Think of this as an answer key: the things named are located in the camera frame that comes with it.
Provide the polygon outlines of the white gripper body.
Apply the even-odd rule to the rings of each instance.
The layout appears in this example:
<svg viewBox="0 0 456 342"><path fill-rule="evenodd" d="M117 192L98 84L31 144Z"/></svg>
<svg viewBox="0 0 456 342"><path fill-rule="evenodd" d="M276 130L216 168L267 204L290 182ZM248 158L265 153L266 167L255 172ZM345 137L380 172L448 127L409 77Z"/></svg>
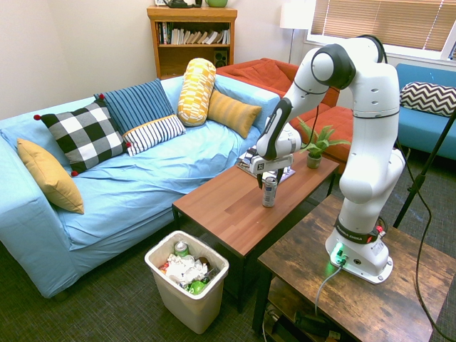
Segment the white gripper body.
<svg viewBox="0 0 456 342"><path fill-rule="evenodd" d="M251 158L249 171L254 175L263 174L264 172L271 172L275 170L282 170L286 167L290 167L294 161L292 154L278 157L273 160L265 160L260 155L255 155Z"/></svg>

